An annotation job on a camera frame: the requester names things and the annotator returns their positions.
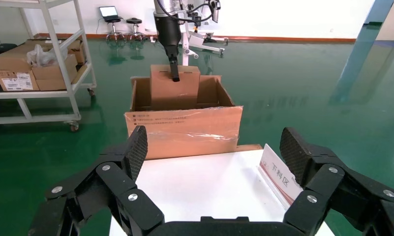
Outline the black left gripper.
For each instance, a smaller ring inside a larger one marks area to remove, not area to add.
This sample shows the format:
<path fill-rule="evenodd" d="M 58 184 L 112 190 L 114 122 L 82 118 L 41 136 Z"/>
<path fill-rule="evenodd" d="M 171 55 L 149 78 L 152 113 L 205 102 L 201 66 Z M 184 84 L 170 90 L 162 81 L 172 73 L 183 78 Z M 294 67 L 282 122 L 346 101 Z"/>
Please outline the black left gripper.
<path fill-rule="evenodd" d="M 154 20 L 158 40 L 164 47 L 169 59 L 172 80 L 174 82 L 179 82 L 180 77 L 177 57 L 179 54 L 178 46 L 182 36 L 179 21 L 167 16 L 166 14 L 162 15 L 156 13 L 154 13 Z"/>

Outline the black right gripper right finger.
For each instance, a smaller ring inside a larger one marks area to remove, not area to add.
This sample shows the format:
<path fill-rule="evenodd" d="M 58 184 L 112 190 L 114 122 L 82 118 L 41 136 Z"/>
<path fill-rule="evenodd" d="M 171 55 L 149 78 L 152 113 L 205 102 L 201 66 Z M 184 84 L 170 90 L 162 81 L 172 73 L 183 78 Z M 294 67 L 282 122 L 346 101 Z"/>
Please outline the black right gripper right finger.
<path fill-rule="evenodd" d="M 330 210 L 364 236 L 394 236 L 394 189 L 345 165 L 327 147 L 310 144 L 292 127 L 283 129 L 279 150 L 302 188 L 284 223 L 315 235 Z"/>

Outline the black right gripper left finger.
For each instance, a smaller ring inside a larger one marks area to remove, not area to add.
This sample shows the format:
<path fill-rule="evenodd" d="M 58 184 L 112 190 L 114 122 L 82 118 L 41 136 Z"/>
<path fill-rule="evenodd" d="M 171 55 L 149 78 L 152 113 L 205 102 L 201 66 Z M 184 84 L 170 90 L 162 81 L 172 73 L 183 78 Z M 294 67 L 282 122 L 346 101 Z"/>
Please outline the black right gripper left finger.
<path fill-rule="evenodd" d="M 127 235 L 149 235 L 164 223 L 164 214 L 136 184 L 147 152 L 147 131 L 138 125 L 126 142 L 104 150 L 91 166 L 48 189 L 28 235 L 78 236 L 103 209 L 110 210 Z"/>

